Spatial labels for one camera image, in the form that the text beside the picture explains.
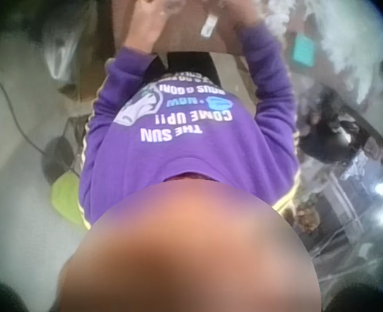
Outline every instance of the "black cable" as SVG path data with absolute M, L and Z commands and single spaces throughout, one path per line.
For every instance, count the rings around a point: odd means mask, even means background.
M 48 159 L 51 159 L 53 161 L 57 161 L 58 163 L 61 163 L 61 165 L 63 165 L 63 167 L 65 167 L 65 169 L 73 172 L 77 177 L 80 177 L 80 175 L 71 167 L 71 166 L 68 166 L 65 162 L 62 162 L 62 161 L 58 161 L 57 159 L 54 159 L 54 157 L 48 155 L 44 150 L 42 150 L 41 148 L 39 148 L 33 141 L 31 141 L 31 139 L 25 134 L 25 132 L 23 132 L 19 122 L 18 122 L 18 119 L 16 118 L 16 115 L 15 115 L 15 111 L 14 111 L 14 108 L 12 106 L 12 102 L 9 98 L 9 95 L 7 93 L 7 91 L 5 90 L 2 82 L 0 81 L 0 89 L 7 101 L 7 105 L 8 105 L 8 108 L 9 108 L 9 111 L 12 115 L 12 118 L 14 120 L 14 123 L 15 123 L 15 126 L 16 128 L 18 128 L 18 131 L 20 132 L 21 136 L 25 139 L 25 141 L 27 141 L 29 143 L 29 145 L 31 145 L 36 151 L 38 151 L 38 153 L 40 153 L 41 155 L 43 155 L 44 157 L 48 158 Z

